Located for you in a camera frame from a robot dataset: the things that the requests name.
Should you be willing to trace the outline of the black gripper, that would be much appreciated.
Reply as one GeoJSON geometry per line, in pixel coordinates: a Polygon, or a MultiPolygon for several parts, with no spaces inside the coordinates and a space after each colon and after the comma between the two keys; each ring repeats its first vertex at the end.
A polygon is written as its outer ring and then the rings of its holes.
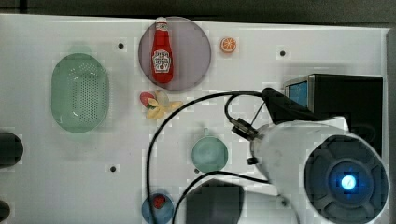
{"type": "Polygon", "coordinates": [[[262,99],[275,125],[294,120],[320,121],[320,118],[306,107],[272,88],[265,88],[262,91],[262,99]]]}

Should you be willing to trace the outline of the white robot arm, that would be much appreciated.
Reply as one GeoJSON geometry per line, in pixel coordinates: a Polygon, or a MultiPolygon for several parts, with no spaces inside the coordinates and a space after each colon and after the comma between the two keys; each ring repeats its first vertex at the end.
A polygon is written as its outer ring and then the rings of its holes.
{"type": "Polygon", "coordinates": [[[188,193],[186,224],[378,224],[389,175],[373,147],[342,117],[320,119],[272,88],[262,99],[272,122],[247,138],[276,194],[211,178],[188,193]]]}

